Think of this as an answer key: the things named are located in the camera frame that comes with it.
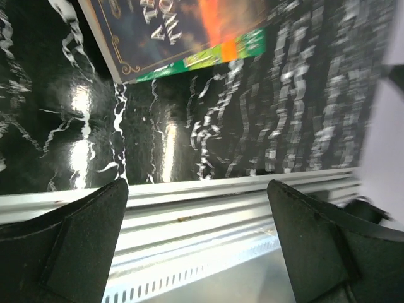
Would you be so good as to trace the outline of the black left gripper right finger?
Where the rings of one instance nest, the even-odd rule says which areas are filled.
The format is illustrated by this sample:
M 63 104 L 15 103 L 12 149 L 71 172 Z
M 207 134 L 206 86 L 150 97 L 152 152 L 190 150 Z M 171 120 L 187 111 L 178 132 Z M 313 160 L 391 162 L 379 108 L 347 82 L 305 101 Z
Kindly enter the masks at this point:
M 365 201 L 340 208 L 272 180 L 268 199 L 297 302 L 403 302 L 403 232 Z

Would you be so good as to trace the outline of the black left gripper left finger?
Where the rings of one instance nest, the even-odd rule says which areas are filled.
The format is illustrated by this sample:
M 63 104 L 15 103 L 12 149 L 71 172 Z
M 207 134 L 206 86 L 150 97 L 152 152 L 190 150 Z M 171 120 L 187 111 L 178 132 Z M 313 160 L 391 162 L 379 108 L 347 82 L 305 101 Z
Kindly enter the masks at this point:
M 116 179 L 1 227 L 1 302 L 101 302 L 127 202 L 127 182 Z

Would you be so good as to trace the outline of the dark Tale of Two Cities book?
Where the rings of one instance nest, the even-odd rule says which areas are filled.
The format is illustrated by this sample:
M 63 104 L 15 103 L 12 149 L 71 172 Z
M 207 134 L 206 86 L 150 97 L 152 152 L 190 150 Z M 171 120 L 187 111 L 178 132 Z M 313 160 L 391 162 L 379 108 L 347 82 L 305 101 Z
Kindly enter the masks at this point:
M 268 23 L 269 1 L 80 1 L 112 79 L 154 70 Z

